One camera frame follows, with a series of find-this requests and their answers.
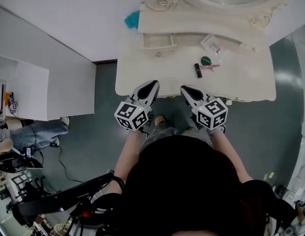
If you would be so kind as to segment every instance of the white box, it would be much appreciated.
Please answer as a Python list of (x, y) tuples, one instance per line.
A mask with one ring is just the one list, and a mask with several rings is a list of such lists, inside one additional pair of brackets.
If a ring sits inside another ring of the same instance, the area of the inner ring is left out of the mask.
[(210, 102), (205, 102), (197, 108), (196, 121), (204, 127), (213, 130), (223, 125), (227, 120), (228, 108), (216, 98)]
[(148, 121), (148, 116), (144, 107), (136, 106), (124, 101), (120, 103), (114, 116), (120, 126), (133, 131), (138, 130)]

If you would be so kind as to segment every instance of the black shirt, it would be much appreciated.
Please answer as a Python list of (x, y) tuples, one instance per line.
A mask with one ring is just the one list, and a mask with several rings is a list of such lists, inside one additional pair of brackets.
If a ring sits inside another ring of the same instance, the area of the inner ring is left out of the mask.
[(241, 235), (242, 188), (223, 153), (196, 138), (163, 138), (142, 151), (128, 175), (121, 235), (170, 236), (196, 230)]

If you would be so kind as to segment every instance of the dark hair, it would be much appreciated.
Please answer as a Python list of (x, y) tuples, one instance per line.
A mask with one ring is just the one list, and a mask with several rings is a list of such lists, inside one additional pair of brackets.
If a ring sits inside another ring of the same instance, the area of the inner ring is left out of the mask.
[(267, 208), (262, 196), (254, 195), (240, 201), (244, 235), (263, 236), (268, 221)]

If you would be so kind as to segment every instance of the white wall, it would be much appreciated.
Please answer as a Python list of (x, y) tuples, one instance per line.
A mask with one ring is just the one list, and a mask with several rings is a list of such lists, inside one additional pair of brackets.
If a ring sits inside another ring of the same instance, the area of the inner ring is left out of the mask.
[[(18, 62), (15, 74), (6, 85), (7, 92), (14, 92), (18, 104), (15, 113), (19, 118), (46, 120), (48, 118), (49, 70)], [(5, 114), (14, 117), (6, 108)]]
[(6, 84), (14, 77), (17, 61), (0, 57), (0, 83)]
[(305, 25), (305, 0), (287, 0), (287, 6), (279, 6), (275, 10), (265, 34), (269, 45), (273, 45), (285, 36)]
[(117, 59), (120, 27), (143, 0), (0, 0), (91, 61)]
[(0, 56), (49, 70), (47, 120), (94, 113), (96, 66), (35, 26), (2, 9)]

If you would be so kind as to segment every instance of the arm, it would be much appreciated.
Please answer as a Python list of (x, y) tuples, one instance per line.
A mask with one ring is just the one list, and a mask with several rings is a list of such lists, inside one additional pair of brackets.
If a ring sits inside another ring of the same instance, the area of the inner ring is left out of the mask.
[(211, 136), (211, 141), (216, 150), (222, 152), (231, 160), (231, 162), (236, 168), (241, 183), (252, 180), (252, 178), (246, 172), (240, 157), (238, 156), (237, 152), (232, 147), (222, 130), (217, 130)]
[[(126, 142), (124, 144), (117, 165), (114, 169), (114, 175), (121, 178), (124, 183), (128, 173), (133, 166), (138, 162), (139, 151), (141, 147), (142, 133), (140, 131), (129, 131)], [(107, 193), (121, 193), (121, 188), (118, 183), (112, 181), (109, 185)]]

